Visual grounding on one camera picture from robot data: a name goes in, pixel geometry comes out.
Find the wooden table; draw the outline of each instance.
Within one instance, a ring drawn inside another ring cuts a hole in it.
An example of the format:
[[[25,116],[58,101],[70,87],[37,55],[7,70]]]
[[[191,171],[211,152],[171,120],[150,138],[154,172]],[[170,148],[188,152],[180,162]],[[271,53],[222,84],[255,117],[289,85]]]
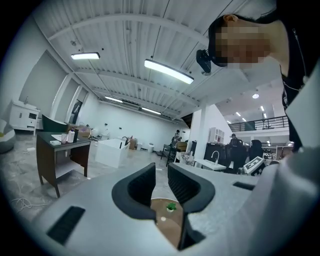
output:
[[[57,178],[82,166],[84,176],[87,177],[88,157],[91,141],[87,138],[78,137],[73,143],[66,142],[53,146],[50,141],[56,139],[52,135],[59,132],[38,132],[36,137],[36,162],[40,183],[43,185],[43,177],[55,188],[57,197],[60,197]]]

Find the floor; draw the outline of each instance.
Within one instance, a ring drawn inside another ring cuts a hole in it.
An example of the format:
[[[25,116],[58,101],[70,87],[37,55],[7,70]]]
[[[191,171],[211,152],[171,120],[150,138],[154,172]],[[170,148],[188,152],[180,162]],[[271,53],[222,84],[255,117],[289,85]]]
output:
[[[48,205],[58,200],[53,186],[45,179],[43,179],[44,185],[40,184],[36,151],[27,151],[28,148],[36,147],[36,138],[37,136],[33,136],[29,132],[17,132],[16,143],[13,150],[5,154],[0,154],[1,181],[2,185],[6,188],[7,197],[13,208],[29,221],[32,221],[32,219],[48,207]],[[114,167],[95,162],[96,151],[97,143],[92,142],[88,159],[88,178],[84,177],[83,170],[81,169],[72,170],[58,178],[58,188],[61,196],[67,194],[82,182],[101,175],[108,175],[118,170]],[[150,154],[144,150],[130,150],[121,168],[125,169],[136,164],[148,165],[155,163],[156,168],[162,170],[156,171],[156,186],[153,190],[152,198],[176,200],[168,185],[166,161],[166,158],[160,160],[160,157],[155,153]],[[26,202],[26,204],[32,204],[34,206],[24,207],[22,209],[22,200],[14,200],[19,198],[29,200],[30,203]]]

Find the cup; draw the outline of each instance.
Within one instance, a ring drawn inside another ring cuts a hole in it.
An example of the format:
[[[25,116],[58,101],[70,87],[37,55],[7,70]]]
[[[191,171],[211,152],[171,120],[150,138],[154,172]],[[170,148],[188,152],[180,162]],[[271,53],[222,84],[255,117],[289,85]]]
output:
[[[61,134],[61,143],[65,144],[68,140],[68,134],[62,133]]]

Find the white cabinet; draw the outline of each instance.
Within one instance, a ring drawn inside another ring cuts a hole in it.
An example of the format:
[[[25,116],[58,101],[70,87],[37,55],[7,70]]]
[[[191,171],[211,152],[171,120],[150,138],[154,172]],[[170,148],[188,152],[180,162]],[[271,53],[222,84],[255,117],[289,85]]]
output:
[[[212,127],[209,130],[209,138],[208,143],[224,143],[225,140],[225,132],[223,130],[219,130],[218,128]]]
[[[36,124],[40,109],[20,101],[12,101],[9,124],[13,129],[33,131],[36,134]]]

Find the white box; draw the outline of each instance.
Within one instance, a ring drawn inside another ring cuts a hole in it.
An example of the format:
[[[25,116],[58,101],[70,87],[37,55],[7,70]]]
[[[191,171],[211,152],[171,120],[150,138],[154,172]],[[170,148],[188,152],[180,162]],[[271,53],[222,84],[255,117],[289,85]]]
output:
[[[125,143],[117,138],[99,141],[95,160],[104,165],[118,168],[128,155],[130,143],[127,145]]]

